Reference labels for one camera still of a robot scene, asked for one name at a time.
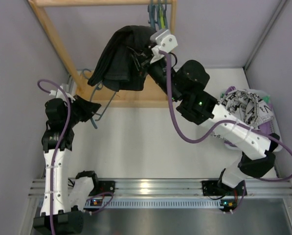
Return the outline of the black trousers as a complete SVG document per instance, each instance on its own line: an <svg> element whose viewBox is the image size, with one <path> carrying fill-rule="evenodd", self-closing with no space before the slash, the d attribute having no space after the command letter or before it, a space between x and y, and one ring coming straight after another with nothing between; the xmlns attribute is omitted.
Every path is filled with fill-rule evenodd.
<svg viewBox="0 0 292 235"><path fill-rule="evenodd" d="M150 44L156 30L150 26L128 25L117 30L105 46L88 85L102 82L108 89L141 91L145 77L139 75L133 54L140 54Z"/></svg>

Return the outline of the blue hanger of newsprint garment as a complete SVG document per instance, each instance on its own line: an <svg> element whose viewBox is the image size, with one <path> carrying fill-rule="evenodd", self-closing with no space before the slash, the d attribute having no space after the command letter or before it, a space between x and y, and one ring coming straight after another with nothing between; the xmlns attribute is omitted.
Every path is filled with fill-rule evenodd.
<svg viewBox="0 0 292 235"><path fill-rule="evenodd" d="M156 28L155 6L154 6L153 0L150 0L150 3L148 5L147 9L148 9L148 16L149 16L148 24L150 25L150 27Z"/></svg>

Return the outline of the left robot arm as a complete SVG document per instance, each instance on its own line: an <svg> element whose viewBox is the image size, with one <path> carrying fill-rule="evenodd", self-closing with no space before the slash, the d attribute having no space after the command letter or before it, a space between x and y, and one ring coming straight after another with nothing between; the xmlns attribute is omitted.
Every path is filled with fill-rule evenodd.
<svg viewBox="0 0 292 235"><path fill-rule="evenodd" d="M75 95L68 100L53 98L45 103L48 118L42 137L45 159L45 192L40 215L33 227L43 235L78 235L84 227L83 208L99 186L95 171L82 171L68 188L68 166L72 155L73 128L91 119L101 104Z"/></svg>

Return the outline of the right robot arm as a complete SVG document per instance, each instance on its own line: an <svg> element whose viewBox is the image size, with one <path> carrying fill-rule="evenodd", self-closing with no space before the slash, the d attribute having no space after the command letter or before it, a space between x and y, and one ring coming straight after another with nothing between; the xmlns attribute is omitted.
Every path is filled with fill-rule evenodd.
<svg viewBox="0 0 292 235"><path fill-rule="evenodd" d="M177 124L174 111L196 125L215 132L237 146L242 155L231 166L223 169L217 181L222 190L233 190L248 177L263 178L273 167L279 136L266 135L234 117L217 98L204 89L210 79L201 63L189 60L175 71L171 65L171 54L148 46L143 50L129 49L139 74L150 75L168 96L172 123L180 137L186 142L199 143L202 139L187 138ZM177 108L173 102L179 101Z"/></svg>

